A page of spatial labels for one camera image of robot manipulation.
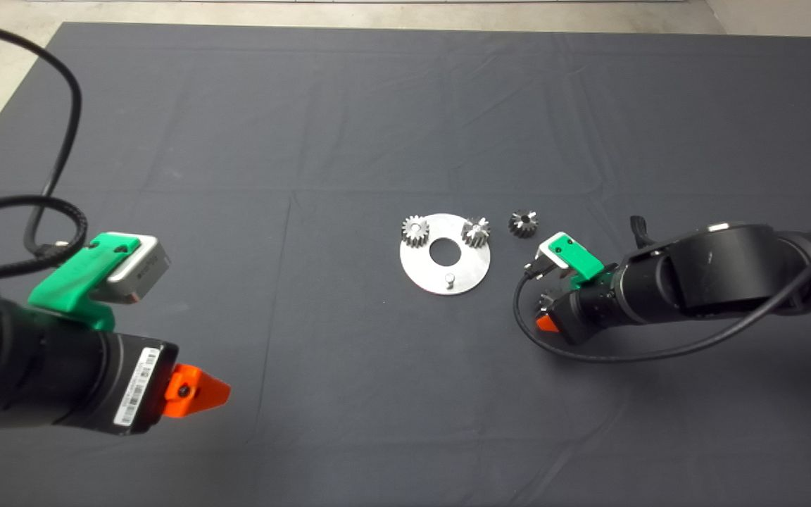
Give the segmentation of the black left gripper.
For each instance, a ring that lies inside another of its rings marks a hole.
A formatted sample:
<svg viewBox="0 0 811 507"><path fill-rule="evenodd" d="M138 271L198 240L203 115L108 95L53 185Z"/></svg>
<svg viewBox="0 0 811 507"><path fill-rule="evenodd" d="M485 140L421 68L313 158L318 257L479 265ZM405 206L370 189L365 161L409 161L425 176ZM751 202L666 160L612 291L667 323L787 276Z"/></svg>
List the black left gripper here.
<svg viewBox="0 0 811 507"><path fill-rule="evenodd" d="M231 386L193 365L176 365L178 346L156 338L108 333L99 427L143 434L166 416L183 418L226 404Z"/></svg>

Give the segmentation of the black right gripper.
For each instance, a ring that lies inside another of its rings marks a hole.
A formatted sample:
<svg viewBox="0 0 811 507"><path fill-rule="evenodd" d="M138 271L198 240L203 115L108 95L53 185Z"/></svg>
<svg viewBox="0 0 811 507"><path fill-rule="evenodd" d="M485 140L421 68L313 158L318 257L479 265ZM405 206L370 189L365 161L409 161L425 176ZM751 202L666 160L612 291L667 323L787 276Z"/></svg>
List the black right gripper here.
<svg viewBox="0 0 811 507"><path fill-rule="evenodd" d="M561 334L573 346L588 342L603 330L624 324L624 311L612 288L613 272L605 272L549 304L549 315L535 318L538 331Z"/></svg>

